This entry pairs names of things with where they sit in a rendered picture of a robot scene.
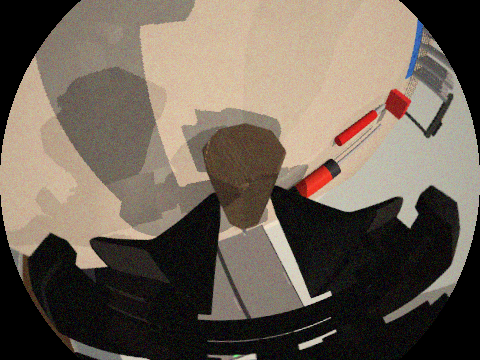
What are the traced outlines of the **blue flat strip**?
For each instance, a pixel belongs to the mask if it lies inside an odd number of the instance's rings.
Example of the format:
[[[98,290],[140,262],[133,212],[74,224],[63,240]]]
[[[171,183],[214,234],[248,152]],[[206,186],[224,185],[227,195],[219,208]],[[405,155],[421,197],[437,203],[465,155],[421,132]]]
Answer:
[[[421,36],[421,35],[423,35],[423,31],[421,31],[421,29],[424,29],[424,28],[423,28],[423,24],[420,23],[419,19],[417,19],[416,27],[417,27],[417,31],[416,31],[415,47],[413,47],[413,51],[412,51],[413,55],[411,55],[412,56],[411,57],[411,64],[409,64],[408,73],[407,73],[407,75],[405,75],[407,77],[411,76],[412,73],[413,73],[413,67],[415,67],[417,56],[419,56],[419,55],[417,55],[417,52],[419,52],[419,49],[420,49],[420,47],[419,47],[419,45],[421,43],[420,37],[423,37],[423,36]],[[405,77],[405,79],[407,79],[407,77]]]

